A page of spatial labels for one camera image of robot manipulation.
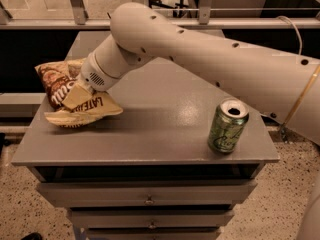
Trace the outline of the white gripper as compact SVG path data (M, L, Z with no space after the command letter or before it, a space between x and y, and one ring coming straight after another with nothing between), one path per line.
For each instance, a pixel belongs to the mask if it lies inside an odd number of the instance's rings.
M94 53L90 53L82 64L81 77L94 90L101 92L109 90L119 81L119 78L109 76L100 68ZM93 89L90 86L76 83L68 92L62 104L66 108L73 110L89 101L93 96Z

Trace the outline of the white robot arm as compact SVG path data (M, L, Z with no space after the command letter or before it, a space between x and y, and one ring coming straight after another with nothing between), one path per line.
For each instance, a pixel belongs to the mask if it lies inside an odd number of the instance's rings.
M313 142L319 140L318 60L186 30L140 3L119 6L110 28L85 60L63 102L66 107L76 108L160 57L228 93L216 108L208 137L211 149L224 154L235 149L250 107Z

